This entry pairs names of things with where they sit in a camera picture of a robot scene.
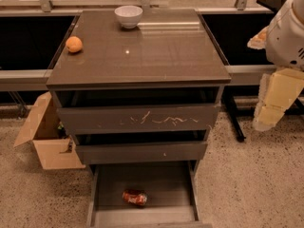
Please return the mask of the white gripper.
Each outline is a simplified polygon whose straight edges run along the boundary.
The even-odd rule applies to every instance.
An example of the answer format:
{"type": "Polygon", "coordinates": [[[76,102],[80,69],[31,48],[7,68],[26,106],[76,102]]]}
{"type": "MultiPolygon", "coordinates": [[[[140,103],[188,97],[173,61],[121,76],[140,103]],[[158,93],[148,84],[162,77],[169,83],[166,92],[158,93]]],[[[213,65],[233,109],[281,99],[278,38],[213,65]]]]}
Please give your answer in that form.
{"type": "MultiPolygon", "coordinates": [[[[269,27],[252,37],[247,47],[266,49],[267,60],[279,67],[304,67],[304,0],[287,0],[269,27]]],[[[283,68],[264,74],[253,128],[267,131],[275,127],[303,89],[303,71],[283,68]]]]}

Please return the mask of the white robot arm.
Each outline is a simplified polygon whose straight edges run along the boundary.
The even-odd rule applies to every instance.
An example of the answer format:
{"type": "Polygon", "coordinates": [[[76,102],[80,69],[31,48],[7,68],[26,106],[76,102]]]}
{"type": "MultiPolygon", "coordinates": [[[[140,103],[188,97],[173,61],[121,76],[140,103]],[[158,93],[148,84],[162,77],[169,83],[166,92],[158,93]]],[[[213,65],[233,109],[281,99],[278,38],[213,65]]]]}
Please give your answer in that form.
{"type": "Polygon", "coordinates": [[[265,49],[276,70],[260,79],[253,127],[275,127],[304,89],[304,0],[287,0],[270,24],[249,40],[248,48],[265,49]]]}

